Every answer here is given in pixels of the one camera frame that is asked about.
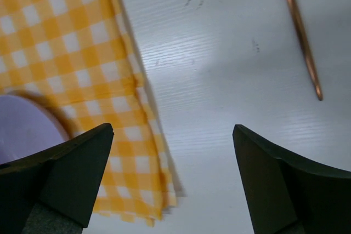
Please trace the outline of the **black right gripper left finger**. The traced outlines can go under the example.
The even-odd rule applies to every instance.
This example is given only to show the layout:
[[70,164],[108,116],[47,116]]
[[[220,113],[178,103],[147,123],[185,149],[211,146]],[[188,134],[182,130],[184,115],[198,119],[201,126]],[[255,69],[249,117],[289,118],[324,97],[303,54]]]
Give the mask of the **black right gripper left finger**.
[[114,132],[101,124],[69,141],[1,164],[1,233],[82,233]]

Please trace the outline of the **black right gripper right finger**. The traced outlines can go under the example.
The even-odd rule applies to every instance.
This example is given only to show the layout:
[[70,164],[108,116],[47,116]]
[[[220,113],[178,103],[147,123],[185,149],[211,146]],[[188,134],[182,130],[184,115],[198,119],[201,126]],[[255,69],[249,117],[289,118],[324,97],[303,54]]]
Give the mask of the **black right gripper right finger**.
[[350,172],[278,146],[242,124],[234,150],[255,233],[350,233]]

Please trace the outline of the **purple plastic plate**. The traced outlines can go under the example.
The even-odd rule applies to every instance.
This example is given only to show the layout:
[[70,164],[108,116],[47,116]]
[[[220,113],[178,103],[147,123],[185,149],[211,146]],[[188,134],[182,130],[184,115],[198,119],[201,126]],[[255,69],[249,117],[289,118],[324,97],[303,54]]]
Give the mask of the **purple plastic plate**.
[[60,122],[32,100],[1,95],[1,164],[68,141]]

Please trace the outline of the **yellow white checkered cloth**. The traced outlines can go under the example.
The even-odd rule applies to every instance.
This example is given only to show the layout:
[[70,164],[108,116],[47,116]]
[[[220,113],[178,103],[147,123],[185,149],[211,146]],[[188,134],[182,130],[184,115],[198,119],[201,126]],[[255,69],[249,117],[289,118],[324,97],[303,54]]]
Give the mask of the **yellow white checkered cloth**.
[[115,136],[93,211],[153,226],[177,204],[168,150],[121,0],[1,0],[1,93],[49,110],[71,136]]

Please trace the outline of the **copper spoon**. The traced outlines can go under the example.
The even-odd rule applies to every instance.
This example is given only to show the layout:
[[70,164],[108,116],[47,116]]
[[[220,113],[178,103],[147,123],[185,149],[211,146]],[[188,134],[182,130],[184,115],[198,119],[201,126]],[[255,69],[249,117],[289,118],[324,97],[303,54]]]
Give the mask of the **copper spoon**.
[[287,0],[288,8],[290,11],[290,15],[296,30],[297,38],[299,41],[300,48],[302,50],[302,54],[304,57],[305,64],[307,66],[310,78],[312,80],[312,84],[314,86],[316,96],[319,101],[323,101],[323,93],[321,84],[319,81],[319,76],[317,69],[315,67],[315,62],[313,58],[313,53],[311,51],[308,36],[304,27],[304,23],[301,17],[301,12],[299,10],[298,4],[296,0]]

